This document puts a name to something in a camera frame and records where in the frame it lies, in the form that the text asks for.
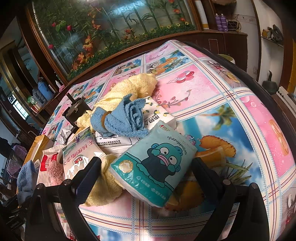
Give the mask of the white Dole tissue pack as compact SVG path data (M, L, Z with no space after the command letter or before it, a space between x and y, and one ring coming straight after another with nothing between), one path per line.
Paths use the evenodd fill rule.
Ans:
M96 144L92 136L77 138L63 149L63 168L65 179L72 179L83 170L93 157L102 159L105 153Z

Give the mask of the blue cloth by box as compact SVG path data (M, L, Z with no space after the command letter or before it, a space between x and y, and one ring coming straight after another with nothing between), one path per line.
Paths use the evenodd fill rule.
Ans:
M26 162L21 168L17 178L18 203L23 204L30 198L35 190L38 172L32 160Z

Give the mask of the yellow cardboard box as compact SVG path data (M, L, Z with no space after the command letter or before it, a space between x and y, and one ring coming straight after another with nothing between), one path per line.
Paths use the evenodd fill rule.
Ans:
M47 150L53 147L54 142L49 139L46 135L40 135L35 137L35 140L26 155L25 161L23 164L32 160L35 162L36 160L41 160L43 156L43 150Z

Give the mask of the purple spray bottle right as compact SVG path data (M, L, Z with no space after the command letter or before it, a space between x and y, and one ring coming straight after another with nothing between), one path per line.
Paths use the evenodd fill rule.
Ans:
M227 32L228 31L228 23L227 23L226 17L223 14L220 15L220 20L221 20L222 30L224 32Z

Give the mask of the teal Hangyodon tissue pack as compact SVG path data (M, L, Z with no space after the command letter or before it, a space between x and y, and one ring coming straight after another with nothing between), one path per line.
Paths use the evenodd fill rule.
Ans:
M115 159L109 171L132 196L164 207L196 152L185 136L159 121L146 137Z

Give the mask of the purple spray bottle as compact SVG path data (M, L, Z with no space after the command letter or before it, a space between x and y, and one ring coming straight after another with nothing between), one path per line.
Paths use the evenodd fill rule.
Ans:
M222 30L224 32L227 32L228 31L228 23L227 23L226 17L223 14L220 15L220 20L221 20Z
M217 30L223 31L221 18L218 14L215 14L215 20L216 20Z

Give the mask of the blue towel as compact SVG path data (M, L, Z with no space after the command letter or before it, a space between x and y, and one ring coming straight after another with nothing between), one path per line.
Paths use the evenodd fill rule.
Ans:
M144 127L142 112L146 100L138 98L131 101L131 96L131 94L124 96L112 111L97 107L90 117L92 128L103 137L114 135L129 138L146 137L149 131Z

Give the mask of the purple spray bottle left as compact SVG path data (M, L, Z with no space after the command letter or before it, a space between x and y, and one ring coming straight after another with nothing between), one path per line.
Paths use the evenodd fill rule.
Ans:
M221 18L218 14L215 14L215 20L216 20L217 30L223 31Z

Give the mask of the yellow towel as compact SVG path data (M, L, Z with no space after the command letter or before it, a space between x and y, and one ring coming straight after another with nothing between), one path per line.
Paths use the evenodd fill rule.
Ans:
M123 97L128 94L131 94L131 101L138 98L152 96L157 83L158 81L156 76L152 73L140 73L122 80L112 87L112 89L107 92L104 97L95 102L93 110L87 110L81 117L78 118L76 121L77 126L81 129L90 127L91 131L94 132L90 118L96 108L100 107L105 111L113 111L122 101Z
M101 175L98 177L84 203L86 206L107 205L121 196L123 188L109 171L109 167L115 159L116 156L114 154L108 154L102 158Z

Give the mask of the flower mural glass panel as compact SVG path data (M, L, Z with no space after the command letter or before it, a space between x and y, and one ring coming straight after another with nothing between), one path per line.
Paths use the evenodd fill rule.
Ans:
M184 1L32 1L31 16L68 80L133 45L196 28Z

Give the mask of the blue water jug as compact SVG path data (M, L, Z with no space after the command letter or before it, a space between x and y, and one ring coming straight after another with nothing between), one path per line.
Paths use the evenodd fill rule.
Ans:
M50 101L53 98L53 91L46 85L45 82L39 81L38 82L38 90L43 94L47 101Z

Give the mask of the white patterned tissue pack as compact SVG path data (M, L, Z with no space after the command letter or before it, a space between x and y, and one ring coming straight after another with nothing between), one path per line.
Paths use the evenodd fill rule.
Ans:
M176 119L166 111L161 105L159 105L151 96L145 98L145 107L143 108L144 115L144 127L149 131L159 122L163 121L174 130L177 128ZM114 154L116 156L121 155L133 144L135 144L139 138L132 137L102 137L98 132L95 132L95 138L100 149L107 155Z

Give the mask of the white red-lettered tissue pack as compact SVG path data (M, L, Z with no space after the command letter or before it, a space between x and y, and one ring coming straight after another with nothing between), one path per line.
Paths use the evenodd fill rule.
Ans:
M43 183L46 187L60 185L64 180L62 160L62 145L43 151L37 177L37 184Z

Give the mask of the dark green teapot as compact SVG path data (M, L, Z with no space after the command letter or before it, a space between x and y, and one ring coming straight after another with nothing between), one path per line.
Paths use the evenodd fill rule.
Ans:
M268 78L262 82L262 87L270 94L276 94L278 91L278 85L276 82L272 81L272 72L268 71Z

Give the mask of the white round stool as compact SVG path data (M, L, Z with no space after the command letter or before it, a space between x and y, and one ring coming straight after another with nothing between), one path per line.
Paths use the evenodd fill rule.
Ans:
M229 55L225 55L225 54L218 54L219 56L219 59L223 62L223 63L232 63L232 64L236 64L234 58L232 58L231 56Z

